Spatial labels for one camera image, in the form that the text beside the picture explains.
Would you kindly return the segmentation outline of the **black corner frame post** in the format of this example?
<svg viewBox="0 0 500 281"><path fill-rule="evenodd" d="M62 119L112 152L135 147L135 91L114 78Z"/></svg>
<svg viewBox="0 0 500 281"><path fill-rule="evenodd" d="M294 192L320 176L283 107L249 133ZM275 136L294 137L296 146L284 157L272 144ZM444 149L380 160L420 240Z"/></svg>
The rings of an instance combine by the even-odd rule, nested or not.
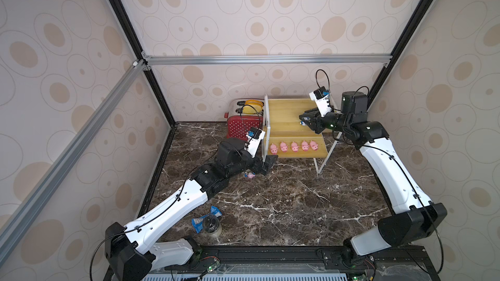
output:
<svg viewBox="0 0 500 281"><path fill-rule="evenodd" d="M138 39L135 29L128 16L128 13L125 10L122 0L108 0L108 2L114 12L114 15L118 20L118 23L120 24L122 31L126 36L126 40L130 45L134 55L136 56L137 59L142 59L145 61L145 63L147 63L147 60L143 55L143 47ZM167 104L165 96L162 90L160 89L160 84L158 83L158 80L155 77L152 69L146 68L144 75L149 83L149 86L152 89L154 96L156 97L158 104L160 105L160 109L162 110L164 116L166 117L167 122L171 127L174 127L176 125L176 121L174 120L173 113L171 112Z"/></svg>
<svg viewBox="0 0 500 281"><path fill-rule="evenodd" d="M404 53L407 45L411 41L412 37L414 36L415 32L421 25L423 19L427 15L427 13L430 11L432 4L436 0L419 0L418 4L414 10L414 12L411 14L411 17L407 21L405 27L402 30L402 33L400 37L398 38L395 47L390 53L391 59L387 62L384 63L382 66L381 71L379 72L377 79L375 80L374 84L372 85L370 92L368 94L368 111L372 109L372 106L374 105L374 101L378 94L380 93L381 89L383 88L385 82L387 79L390 77L392 70L398 63L398 60L400 59L401 55Z"/></svg>

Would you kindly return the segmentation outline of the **blue plastic wrapper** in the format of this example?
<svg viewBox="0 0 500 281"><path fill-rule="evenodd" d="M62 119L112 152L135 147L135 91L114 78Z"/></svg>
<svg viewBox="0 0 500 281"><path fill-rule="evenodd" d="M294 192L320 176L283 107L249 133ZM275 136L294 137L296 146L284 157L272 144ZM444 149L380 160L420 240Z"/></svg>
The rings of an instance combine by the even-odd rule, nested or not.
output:
<svg viewBox="0 0 500 281"><path fill-rule="evenodd" d="M203 219L205 217L207 217L208 215L215 215L220 220L220 218L223 216L223 213L217 207L211 206L209 214L203 215L202 217L199 217L199 218L193 218L191 220L191 225L193 226L193 228L197 234L200 234L203 231L202 222L203 222Z"/></svg>

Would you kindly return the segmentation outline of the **silver aluminium rail back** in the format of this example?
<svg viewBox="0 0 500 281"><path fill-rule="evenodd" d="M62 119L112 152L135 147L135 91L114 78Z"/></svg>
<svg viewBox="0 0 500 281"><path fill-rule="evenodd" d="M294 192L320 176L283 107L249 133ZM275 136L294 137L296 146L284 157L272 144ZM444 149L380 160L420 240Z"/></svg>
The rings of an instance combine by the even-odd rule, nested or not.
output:
<svg viewBox="0 0 500 281"><path fill-rule="evenodd" d="M146 56L150 65L281 65L332 63L389 63L390 54L315 54L261 56Z"/></svg>

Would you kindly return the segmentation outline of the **pink pig toy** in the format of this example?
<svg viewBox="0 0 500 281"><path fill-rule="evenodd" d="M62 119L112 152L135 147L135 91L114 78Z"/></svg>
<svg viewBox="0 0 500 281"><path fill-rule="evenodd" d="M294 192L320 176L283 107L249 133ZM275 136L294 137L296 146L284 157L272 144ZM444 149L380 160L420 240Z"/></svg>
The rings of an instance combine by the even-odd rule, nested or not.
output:
<svg viewBox="0 0 500 281"><path fill-rule="evenodd" d="M269 150L270 150L272 155L276 155L278 152L278 147L275 144L271 144L271 146L269 147Z"/></svg>
<svg viewBox="0 0 500 281"><path fill-rule="evenodd" d="M279 146L280 146L280 150L283 153L286 153L288 151L288 145L285 142L281 142Z"/></svg>
<svg viewBox="0 0 500 281"><path fill-rule="evenodd" d="M312 150L314 150L314 151L317 151L317 150L319 149L318 144L317 144L314 140L311 140L311 142L310 142L310 144L309 144L309 145L310 145L310 148L311 148Z"/></svg>
<svg viewBox="0 0 500 281"><path fill-rule="evenodd" d="M294 153L297 153L299 151L299 145L296 143L296 142L292 142L290 144L290 147L291 147L291 150L294 152Z"/></svg>
<svg viewBox="0 0 500 281"><path fill-rule="evenodd" d="M309 150L309 144L308 144L308 142L304 140L301 143L301 148L302 148L303 151L308 151Z"/></svg>

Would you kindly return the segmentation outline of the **clear tape roll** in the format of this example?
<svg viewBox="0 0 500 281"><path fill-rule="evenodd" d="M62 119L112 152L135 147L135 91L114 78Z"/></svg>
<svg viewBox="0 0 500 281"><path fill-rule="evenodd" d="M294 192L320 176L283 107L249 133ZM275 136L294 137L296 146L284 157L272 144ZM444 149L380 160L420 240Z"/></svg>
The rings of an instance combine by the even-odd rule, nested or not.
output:
<svg viewBox="0 0 500 281"><path fill-rule="evenodd" d="M203 225L203 231L207 235L213 238L217 238L221 235L222 232L221 223L219 218L216 217L215 215L208 215L207 217L205 217L203 219L202 225Z"/></svg>

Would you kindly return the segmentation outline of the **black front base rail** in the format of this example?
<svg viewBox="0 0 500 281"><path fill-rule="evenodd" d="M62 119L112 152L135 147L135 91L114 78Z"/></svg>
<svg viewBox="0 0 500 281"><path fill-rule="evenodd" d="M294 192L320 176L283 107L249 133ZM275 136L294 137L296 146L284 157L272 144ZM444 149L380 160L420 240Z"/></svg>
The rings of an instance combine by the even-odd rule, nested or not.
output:
<svg viewBox="0 0 500 281"><path fill-rule="evenodd" d="M193 239L105 246L116 280L439 280L422 246L406 245L357 256L344 246L199 246Z"/></svg>

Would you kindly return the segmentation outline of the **red polka dot toaster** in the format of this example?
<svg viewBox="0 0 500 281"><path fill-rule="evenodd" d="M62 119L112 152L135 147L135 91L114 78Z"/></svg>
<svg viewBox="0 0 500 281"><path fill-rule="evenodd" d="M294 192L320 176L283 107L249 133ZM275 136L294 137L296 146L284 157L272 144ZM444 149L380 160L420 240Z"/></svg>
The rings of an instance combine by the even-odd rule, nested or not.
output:
<svg viewBox="0 0 500 281"><path fill-rule="evenodd" d="M246 100L256 99L237 99L230 103L229 111L225 113L227 121L227 137L247 140L247 132L251 127L263 128L263 114L244 114L243 104Z"/></svg>

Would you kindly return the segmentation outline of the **black corner frame post left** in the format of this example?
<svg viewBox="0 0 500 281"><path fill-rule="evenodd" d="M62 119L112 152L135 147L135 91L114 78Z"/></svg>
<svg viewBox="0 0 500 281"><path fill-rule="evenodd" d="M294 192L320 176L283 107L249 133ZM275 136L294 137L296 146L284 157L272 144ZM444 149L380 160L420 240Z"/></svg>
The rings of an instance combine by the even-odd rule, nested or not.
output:
<svg viewBox="0 0 500 281"><path fill-rule="evenodd" d="M126 36L126 40L130 45L134 55L136 56L137 59L142 59L145 61L145 63L147 63L147 60L143 55L143 47L138 39L135 29L128 16L128 13L125 10L122 0L108 0L108 2L114 12L114 15L118 20L118 23L120 24L122 31ZM152 69L146 68L144 75L149 83L149 86L152 89L154 96L156 97L158 104L160 105L160 109L162 110L164 116L166 117L167 122L171 127L174 127L176 125L176 121L174 120L173 113L171 112L167 104L165 96L162 90L160 89L160 84L158 83L158 80L155 77Z"/></svg>

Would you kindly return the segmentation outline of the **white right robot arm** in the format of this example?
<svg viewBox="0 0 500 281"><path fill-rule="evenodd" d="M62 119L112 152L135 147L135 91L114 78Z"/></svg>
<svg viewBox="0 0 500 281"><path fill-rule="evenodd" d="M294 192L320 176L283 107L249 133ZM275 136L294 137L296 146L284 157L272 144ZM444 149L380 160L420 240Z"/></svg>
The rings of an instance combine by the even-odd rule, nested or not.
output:
<svg viewBox="0 0 500 281"><path fill-rule="evenodd" d="M424 239L437 232L447 216L442 203L434 203L417 185L397 155L389 133L377 121L368 121L368 97L361 91L342 94L335 110L323 87L311 92L316 108L299 116L316 134L326 129L339 132L366 158L391 204L391 216L372 229L344 241L342 259L351 264L367 255Z"/></svg>

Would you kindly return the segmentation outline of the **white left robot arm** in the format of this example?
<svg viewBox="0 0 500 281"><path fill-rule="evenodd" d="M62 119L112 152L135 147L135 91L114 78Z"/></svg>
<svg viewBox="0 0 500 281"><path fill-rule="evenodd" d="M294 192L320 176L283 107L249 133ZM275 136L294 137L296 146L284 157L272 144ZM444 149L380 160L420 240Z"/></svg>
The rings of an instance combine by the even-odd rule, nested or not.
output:
<svg viewBox="0 0 500 281"><path fill-rule="evenodd" d="M142 280L152 270L194 261L196 243L187 238L160 243L179 220L205 204L229 185L230 178L250 171L266 175L277 155L257 155L260 142L237 138L223 140L208 162L194 168L182 186L148 213L122 226L105 231L104 255L117 280Z"/></svg>

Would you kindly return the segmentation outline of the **silver aluminium rail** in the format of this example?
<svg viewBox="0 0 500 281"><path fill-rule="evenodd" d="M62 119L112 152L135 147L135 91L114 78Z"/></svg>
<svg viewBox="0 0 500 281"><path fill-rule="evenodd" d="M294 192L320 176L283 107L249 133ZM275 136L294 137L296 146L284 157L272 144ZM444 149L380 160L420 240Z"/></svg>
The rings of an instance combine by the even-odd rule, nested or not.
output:
<svg viewBox="0 0 500 281"><path fill-rule="evenodd" d="M261 56L146 56L150 65L281 65L332 63L389 63L390 54L315 54Z"/></svg>
<svg viewBox="0 0 500 281"><path fill-rule="evenodd" d="M40 182L13 214L12 219L7 222L6 227L1 231L1 265L4 265L8 260L27 230L32 226L62 181L122 100L128 88L146 66L144 59L132 64L119 80L119 83L110 91L102 104L75 135L64 152L49 166Z"/></svg>

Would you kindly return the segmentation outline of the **black corner frame post right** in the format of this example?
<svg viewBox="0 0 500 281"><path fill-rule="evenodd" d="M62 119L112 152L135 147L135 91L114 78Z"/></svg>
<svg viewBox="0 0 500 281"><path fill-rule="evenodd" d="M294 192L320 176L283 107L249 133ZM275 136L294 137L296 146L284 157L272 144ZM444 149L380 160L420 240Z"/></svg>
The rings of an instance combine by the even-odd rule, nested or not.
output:
<svg viewBox="0 0 500 281"><path fill-rule="evenodd" d="M400 59L401 55L404 53L407 45L411 41L412 37L414 36L415 32L421 25L423 19L427 15L427 13L430 11L432 4L436 0L419 0L418 4L414 10L414 12L411 14L411 17L407 21L405 27L402 30L402 33L400 37L398 38L395 47L390 53L391 59L387 62L384 63L382 66L381 71L379 72L377 79L375 80L374 84L372 85L370 92L368 94L368 111L372 109L372 106L374 105L374 101L378 94L380 93L381 89L383 88L385 82L387 79L390 77L392 70L398 63L398 60Z"/></svg>

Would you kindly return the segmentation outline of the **white metal wooden shelf rack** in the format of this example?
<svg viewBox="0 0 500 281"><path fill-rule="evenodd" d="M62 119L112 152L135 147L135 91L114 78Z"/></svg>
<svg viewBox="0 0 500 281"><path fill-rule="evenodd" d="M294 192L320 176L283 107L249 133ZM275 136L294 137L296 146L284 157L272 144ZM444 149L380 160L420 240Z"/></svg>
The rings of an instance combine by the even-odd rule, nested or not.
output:
<svg viewBox="0 0 500 281"><path fill-rule="evenodd" d="M266 157L271 155L269 147L275 144L278 147L277 155L279 158L312 158L315 163L316 173L322 173L327 160L331 157L337 143L333 142L328 146L325 138L331 133L329 130L316 134L307 126L300 123L299 115L306 110L311 110L315 104L310 99L270 99L264 97L264 131L266 132L262 142L261 155ZM319 149L314 151L310 148L303 151L301 143L307 141L310 144L314 140ZM288 145L288 151L283 153L280 150L280 143L285 142ZM290 144L296 142L299 145L299 151L294 153Z"/></svg>

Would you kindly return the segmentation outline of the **silver aluminium rail left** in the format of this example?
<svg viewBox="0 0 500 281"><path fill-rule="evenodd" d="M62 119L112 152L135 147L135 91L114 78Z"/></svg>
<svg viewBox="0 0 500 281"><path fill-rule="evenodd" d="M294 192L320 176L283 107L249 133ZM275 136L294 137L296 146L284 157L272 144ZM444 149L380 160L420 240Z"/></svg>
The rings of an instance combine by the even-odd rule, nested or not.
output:
<svg viewBox="0 0 500 281"><path fill-rule="evenodd" d="M102 104L75 135L64 152L49 166L40 182L13 214L12 219L7 222L6 227L1 231L1 265L4 265L8 260L27 230L32 226L62 181L122 100L128 88L146 66L144 59L132 64L119 80L119 83L110 91Z"/></svg>

